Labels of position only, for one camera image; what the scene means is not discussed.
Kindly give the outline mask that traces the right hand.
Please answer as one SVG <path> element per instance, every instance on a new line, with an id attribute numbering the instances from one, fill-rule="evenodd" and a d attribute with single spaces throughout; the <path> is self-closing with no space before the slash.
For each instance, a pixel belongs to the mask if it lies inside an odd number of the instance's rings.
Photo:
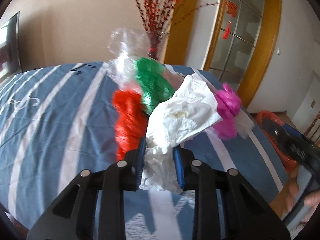
<path id="1" fill-rule="evenodd" d="M 293 208 L 295 203 L 295 197 L 299 192 L 299 186 L 297 183 L 297 178 L 299 174 L 299 167 L 297 166 L 289 175 L 289 181 L 286 183 L 285 187 L 279 194 L 282 194 L 281 201 L 283 202 L 280 205 L 280 213 L 279 217 L 282 218 L 284 215 L 287 215 Z M 301 220 L 302 224 L 306 224 L 310 218 L 312 217 L 313 213 L 317 209 L 319 205 L 319 191 L 310 193 L 304 199 L 304 205 L 310 207 L 309 212 L 305 215 L 305 217 Z"/>

